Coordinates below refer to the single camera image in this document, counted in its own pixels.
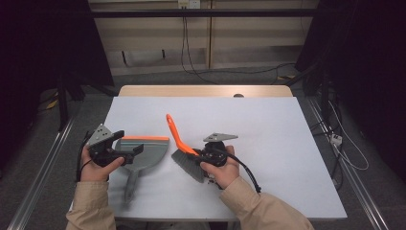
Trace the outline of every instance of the orange brush handle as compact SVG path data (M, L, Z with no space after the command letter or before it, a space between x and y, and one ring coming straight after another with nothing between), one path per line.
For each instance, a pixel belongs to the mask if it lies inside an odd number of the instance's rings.
M169 114L167 114L167 122L168 122L170 132L172 133L172 136L175 139L176 146L185 153L199 155L196 151L194 151L192 148L190 148L188 145L186 145L185 143L183 143L180 140L179 133L177 132L175 122L173 121L172 117L170 117Z

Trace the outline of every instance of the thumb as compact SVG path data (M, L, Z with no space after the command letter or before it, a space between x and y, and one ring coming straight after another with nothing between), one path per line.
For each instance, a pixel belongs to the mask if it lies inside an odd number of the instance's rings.
M105 166L103 168L103 170L105 173L111 174L113 171L117 170L117 168L119 168L123 162L124 162L124 158L119 157L119 158L115 159L113 162L111 162L110 164L108 164L107 166Z
M206 162L201 162L200 167L207 173L213 174L214 176L217 176L217 174L219 173L218 167L216 167L212 164L206 163Z

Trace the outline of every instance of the white cable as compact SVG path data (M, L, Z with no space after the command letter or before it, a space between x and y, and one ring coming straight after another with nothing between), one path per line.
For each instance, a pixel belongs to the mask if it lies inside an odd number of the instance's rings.
M335 111L334 106L332 105L331 101L328 101L328 103L329 103L329 105L331 106L332 111L334 112L335 117L337 118L338 125L341 127L341 129L343 130L343 132L344 132L344 134L347 136L347 138L349 138L349 140L351 141L351 143L358 149L359 153L361 153L362 157L364 158L365 162L367 163L367 166L366 166L365 168L356 167L355 165L353 165L353 164L350 162L350 160L347 158L347 156L345 156L343 153L340 152L340 150L338 150L337 146L335 146L334 144L333 144L333 145L337 148L338 153L343 157L343 159L344 159L345 161L347 161L353 168L355 168L355 169L357 169L357 170L360 170L360 171L365 171L365 170L367 170L367 169L370 167L370 163L368 162L367 157L365 157L365 155L364 155L364 153L362 152L362 150L361 150L360 148L358 148L358 147L355 145L355 143L351 140L351 138L349 137L349 135L348 135L348 134L346 133L346 131L344 130L343 125L341 125L340 119L338 118L337 112Z

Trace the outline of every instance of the hand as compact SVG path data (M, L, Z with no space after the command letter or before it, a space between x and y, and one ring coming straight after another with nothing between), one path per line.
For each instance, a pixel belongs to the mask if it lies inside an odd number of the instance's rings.
M92 158L90 157L89 147L85 146L81 152L81 162L85 164ZM106 181L108 175L119 168L124 162L123 157L119 157L105 167L98 166L95 162L91 161L81 170L80 181Z
M233 146L227 146L226 150L232 155L235 154ZM237 161L233 160L230 157L227 157L226 164L221 167L216 167L206 162L200 163L200 167L204 171L214 175L215 180L222 189L226 189L237 177L239 177L238 166L239 164L237 163Z

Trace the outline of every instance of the beige sleeve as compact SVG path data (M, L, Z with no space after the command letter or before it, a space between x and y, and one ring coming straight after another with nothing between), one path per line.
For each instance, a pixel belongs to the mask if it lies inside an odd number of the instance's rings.
M66 214L67 230L116 229L114 213L108 207L107 182L79 182L72 210Z
M273 195L257 194L241 177L220 198L237 215L242 229L313 229L302 213Z

